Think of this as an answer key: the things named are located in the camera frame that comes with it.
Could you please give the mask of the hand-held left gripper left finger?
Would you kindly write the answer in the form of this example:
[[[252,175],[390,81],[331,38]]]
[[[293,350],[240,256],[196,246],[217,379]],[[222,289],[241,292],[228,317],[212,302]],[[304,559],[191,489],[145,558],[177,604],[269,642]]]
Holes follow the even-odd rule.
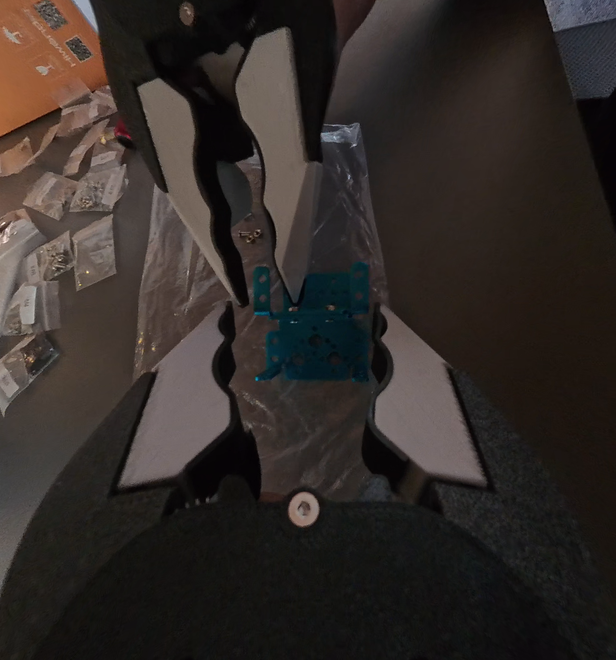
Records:
[[[260,455],[230,387],[235,337],[232,303],[217,304],[146,373],[152,382],[117,493],[174,487],[184,499],[211,499],[224,479],[234,477],[260,498]]]

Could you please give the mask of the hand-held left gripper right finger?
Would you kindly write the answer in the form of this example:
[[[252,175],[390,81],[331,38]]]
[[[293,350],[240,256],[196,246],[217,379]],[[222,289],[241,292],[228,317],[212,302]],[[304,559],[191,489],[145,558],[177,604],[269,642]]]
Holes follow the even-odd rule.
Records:
[[[492,487],[449,364],[388,307],[372,316],[376,380],[363,431],[363,462],[402,502],[434,484]]]

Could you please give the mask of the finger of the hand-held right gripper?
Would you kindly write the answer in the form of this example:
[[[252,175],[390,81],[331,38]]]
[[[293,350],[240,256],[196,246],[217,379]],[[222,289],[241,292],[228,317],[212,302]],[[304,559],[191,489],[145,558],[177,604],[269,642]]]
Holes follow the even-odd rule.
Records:
[[[322,165],[306,149],[289,28],[254,38],[238,70],[235,95],[263,165],[262,201],[275,233],[275,264],[298,304],[309,271]]]
[[[170,202],[227,292],[246,307],[248,288],[231,234],[232,209],[217,160],[203,151],[195,107],[162,78],[139,86],[138,96]]]

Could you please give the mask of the blue metal bracket assembly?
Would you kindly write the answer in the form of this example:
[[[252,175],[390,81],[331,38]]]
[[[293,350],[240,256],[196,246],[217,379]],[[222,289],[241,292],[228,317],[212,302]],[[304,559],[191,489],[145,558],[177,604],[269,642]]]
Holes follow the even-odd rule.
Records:
[[[266,368],[256,381],[281,374],[292,381],[368,380],[368,264],[359,261],[347,272],[308,275],[300,301],[293,303],[283,293],[283,307],[277,311],[271,306],[270,269],[256,267],[253,285],[255,315],[278,323],[266,335]]]

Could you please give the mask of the dark grey desk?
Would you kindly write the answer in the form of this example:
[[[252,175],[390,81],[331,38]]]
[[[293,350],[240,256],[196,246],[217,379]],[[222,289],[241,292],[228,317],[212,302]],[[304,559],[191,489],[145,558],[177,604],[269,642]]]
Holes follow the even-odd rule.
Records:
[[[379,2],[328,120],[361,124],[391,308],[537,450],[616,582],[616,234],[543,2]],[[117,275],[63,282],[61,357],[0,414],[0,581],[131,383],[153,184],[130,168]]]

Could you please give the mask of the large clear plastic bag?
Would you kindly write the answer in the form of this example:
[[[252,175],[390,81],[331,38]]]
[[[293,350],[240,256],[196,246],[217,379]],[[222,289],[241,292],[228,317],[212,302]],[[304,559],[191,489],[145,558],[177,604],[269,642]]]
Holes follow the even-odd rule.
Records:
[[[370,197],[362,128],[325,125],[323,180],[310,272],[370,268],[370,306],[389,303],[389,291]],[[134,375],[152,370],[220,302],[228,299],[167,196],[155,188],[138,298]],[[234,304],[236,371],[230,383],[245,430],[257,443],[262,490],[287,494],[307,486],[339,501],[388,501],[390,487],[363,462],[361,443],[372,382],[269,382],[265,338],[277,327]]]

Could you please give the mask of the pile of small screw bags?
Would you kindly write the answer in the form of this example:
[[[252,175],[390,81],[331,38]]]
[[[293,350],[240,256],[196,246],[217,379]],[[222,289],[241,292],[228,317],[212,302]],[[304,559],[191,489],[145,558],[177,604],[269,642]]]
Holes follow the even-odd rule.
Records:
[[[61,110],[37,151],[25,137],[0,153],[0,177],[20,174],[55,138],[87,129],[62,173],[44,172],[26,194],[23,208],[0,217],[0,259],[15,242],[32,244],[20,263],[1,326],[2,415],[58,356],[48,339],[61,326],[58,278],[72,271],[80,291],[116,274],[112,211],[128,179],[123,146],[108,126],[116,112],[110,87],[88,90]]]

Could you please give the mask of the orange cardboard box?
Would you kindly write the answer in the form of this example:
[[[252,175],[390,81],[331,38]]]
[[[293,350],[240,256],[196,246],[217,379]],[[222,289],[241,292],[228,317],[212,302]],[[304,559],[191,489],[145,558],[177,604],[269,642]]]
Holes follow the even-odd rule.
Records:
[[[0,1],[0,137],[106,83],[89,1]]]

